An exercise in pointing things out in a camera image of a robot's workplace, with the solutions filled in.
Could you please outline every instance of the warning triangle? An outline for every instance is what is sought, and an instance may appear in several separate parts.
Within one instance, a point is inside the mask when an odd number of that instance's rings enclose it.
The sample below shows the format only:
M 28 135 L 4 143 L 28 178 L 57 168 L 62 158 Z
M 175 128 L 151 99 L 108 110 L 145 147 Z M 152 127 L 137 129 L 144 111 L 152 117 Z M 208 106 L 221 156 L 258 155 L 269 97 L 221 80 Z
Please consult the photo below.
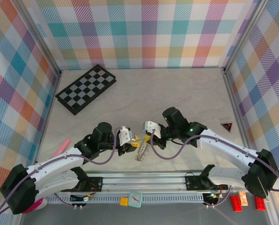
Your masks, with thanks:
M 229 132 L 231 132 L 232 123 L 221 123 L 221 125 Z

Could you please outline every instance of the plaid wallpaper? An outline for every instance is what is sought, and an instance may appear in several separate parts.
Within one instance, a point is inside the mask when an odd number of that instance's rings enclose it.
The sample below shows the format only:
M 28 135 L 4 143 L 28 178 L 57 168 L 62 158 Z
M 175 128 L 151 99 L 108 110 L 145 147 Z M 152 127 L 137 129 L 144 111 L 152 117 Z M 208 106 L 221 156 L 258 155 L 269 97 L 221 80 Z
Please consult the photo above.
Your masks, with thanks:
M 253 148 L 271 150 L 279 167 L 279 0 L 268 3 L 231 73 Z
M 23 1 L 63 69 L 221 67 L 257 2 Z
M 31 163 L 55 81 L 11 1 L 0 0 L 0 187 L 13 166 Z

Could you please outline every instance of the chessboard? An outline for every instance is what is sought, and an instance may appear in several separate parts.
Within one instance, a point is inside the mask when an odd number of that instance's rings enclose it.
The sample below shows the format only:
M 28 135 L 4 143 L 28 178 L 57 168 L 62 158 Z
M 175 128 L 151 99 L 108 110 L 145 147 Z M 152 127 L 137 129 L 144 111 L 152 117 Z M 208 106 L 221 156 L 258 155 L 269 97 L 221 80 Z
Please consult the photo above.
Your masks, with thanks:
M 115 82 L 114 75 L 96 65 L 59 92 L 56 98 L 72 114 L 77 115 Z

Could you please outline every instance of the pink marker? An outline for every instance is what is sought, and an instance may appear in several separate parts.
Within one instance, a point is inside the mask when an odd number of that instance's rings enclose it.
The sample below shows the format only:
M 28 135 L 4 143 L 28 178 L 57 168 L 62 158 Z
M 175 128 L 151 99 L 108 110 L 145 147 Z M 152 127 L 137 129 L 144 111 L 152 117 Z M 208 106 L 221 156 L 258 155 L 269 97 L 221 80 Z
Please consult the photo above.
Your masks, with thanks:
M 58 148 L 58 150 L 52 155 L 52 158 L 62 154 L 66 147 L 68 146 L 68 144 L 70 143 L 70 139 L 66 139 L 65 142 L 60 146 L 60 148 Z M 43 207 L 45 207 L 47 205 L 47 200 L 45 198 L 41 198 L 38 201 L 36 201 L 33 205 L 31 205 L 30 208 L 28 208 L 26 211 L 24 211 L 23 213 L 29 213 L 32 212 L 34 210 L 39 210 L 42 209 Z

